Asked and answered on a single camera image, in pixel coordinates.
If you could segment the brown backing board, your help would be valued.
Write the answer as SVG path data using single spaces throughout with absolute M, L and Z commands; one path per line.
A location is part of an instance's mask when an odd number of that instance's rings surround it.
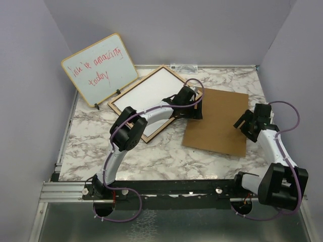
M 246 156 L 246 137 L 235 122 L 248 109 L 248 94 L 205 89 L 203 119 L 188 120 L 182 145 L 238 157 Z

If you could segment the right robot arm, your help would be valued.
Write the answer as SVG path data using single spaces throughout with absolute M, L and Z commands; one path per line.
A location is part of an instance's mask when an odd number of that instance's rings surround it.
M 298 167 L 288 154 L 281 139 L 282 131 L 271 122 L 271 112 L 271 104 L 257 103 L 253 111 L 246 110 L 234 124 L 234 128 L 261 146 L 269 167 L 264 176 L 239 172 L 232 192 L 237 197 L 251 192 L 261 204 L 291 214 L 301 205 L 308 172 Z

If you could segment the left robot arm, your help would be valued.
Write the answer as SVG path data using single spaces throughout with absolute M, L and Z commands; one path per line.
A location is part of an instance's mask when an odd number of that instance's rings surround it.
M 121 162 L 127 152 L 137 146 L 147 126 L 171 118 L 202 119 L 204 88 L 200 97 L 197 92 L 197 88 L 184 85 L 179 93 L 164 98 L 152 107 L 137 111 L 128 106 L 122 111 L 110 129 L 108 155 L 101 171 L 91 181 L 94 193 L 99 198 L 110 196 L 114 190 L 110 184 L 115 181 Z

